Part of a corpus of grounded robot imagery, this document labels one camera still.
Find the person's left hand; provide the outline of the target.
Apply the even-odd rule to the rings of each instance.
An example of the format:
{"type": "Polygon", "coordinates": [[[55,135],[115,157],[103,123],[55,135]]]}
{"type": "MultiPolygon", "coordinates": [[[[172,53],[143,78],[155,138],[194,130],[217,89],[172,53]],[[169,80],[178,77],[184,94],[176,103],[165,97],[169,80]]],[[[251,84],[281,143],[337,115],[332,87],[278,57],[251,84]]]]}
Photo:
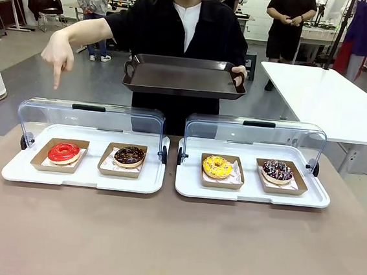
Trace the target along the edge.
{"type": "Polygon", "coordinates": [[[244,84],[244,80],[247,76],[247,70],[244,65],[233,67],[232,74],[234,75],[233,81],[236,87],[244,84]]]}

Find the person's right hand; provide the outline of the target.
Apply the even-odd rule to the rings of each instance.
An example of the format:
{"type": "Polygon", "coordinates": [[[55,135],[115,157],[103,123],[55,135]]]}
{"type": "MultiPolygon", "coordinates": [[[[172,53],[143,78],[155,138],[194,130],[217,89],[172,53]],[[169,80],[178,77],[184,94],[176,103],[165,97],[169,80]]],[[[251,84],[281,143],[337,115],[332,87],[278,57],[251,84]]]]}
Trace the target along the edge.
{"type": "Polygon", "coordinates": [[[47,46],[41,52],[41,58],[52,67],[54,89],[58,89],[61,74],[71,71],[74,65],[74,54],[65,30],[52,34],[47,46]]]}

